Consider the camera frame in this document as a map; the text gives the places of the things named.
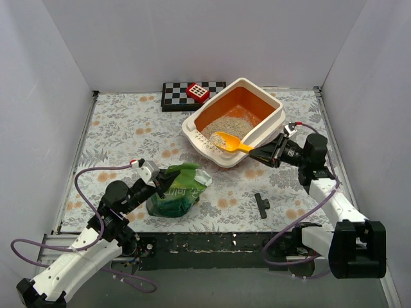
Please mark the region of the black bag clip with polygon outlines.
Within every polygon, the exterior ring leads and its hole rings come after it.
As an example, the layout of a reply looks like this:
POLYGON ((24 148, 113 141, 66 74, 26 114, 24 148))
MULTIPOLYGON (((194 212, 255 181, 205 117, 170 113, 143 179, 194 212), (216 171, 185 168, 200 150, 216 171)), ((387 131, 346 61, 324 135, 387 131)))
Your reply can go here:
POLYGON ((262 199, 260 193, 256 193, 254 195, 256 199, 256 203, 258 206, 259 214, 261 219, 266 219, 267 218, 267 210, 270 209, 270 203, 268 199, 262 199))

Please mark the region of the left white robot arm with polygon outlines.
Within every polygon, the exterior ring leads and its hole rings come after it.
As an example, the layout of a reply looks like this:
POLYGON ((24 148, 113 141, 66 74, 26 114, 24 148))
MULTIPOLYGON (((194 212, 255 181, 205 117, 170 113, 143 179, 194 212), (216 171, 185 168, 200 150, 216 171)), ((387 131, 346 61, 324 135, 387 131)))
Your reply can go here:
POLYGON ((94 216, 68 247, 55 247, 61 254, 33 278, 16 286, 25 307, 65 307, 78 289, 112 259, 131 256, 138 244, 127 214, 153 195, 163 198, 180 171, 158 168, 154 162, 133 160, 139 179, 128 186, 121 180, 108 184, 94 216))

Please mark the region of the yellow plastic scoop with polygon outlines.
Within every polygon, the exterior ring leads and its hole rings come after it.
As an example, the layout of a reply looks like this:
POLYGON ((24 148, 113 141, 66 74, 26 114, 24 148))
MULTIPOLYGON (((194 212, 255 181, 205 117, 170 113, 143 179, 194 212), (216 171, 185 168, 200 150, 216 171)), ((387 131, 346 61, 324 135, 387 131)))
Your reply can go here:
POLYGON ((229 153, 240 151, 248 154, 251 150, 254 149, 252 146, 243 144, 238 137, 224 132, 213 133, 210 137, 210 141, 218 148, 229 153))

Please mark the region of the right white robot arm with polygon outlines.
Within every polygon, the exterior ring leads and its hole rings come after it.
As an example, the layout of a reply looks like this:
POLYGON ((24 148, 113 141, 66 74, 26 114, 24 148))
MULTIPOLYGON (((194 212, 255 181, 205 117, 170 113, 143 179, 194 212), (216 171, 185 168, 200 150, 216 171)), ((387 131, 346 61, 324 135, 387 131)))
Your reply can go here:
POLYGON ((285 134, 249 151, 249 157, 270 167, 287 163, 298 169, 299 183, 324 211, 334 231, 299 227, 290 241, 298 255, 314 250, 328 260, 335 278, 383 278, 386 274, 386 229, 371 221, 339 192, 336 176, 326 166, 328 140, 319 133, 307 136, 303 147, 285 134))

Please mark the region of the green litter bag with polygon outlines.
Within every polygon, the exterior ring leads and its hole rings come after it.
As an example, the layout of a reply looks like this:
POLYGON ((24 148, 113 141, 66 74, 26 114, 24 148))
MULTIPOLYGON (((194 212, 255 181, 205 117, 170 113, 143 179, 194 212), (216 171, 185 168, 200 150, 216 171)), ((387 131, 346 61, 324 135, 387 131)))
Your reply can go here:
POLYGON ((160 198, 153 195, 146 201, 146 209, 151 216, 179 218, 189 212, 200 199, 200 195, 212 184, 211 175, 198 164, 183 163, 174 165, 166 173, 179 171, 171 187, 160 198))

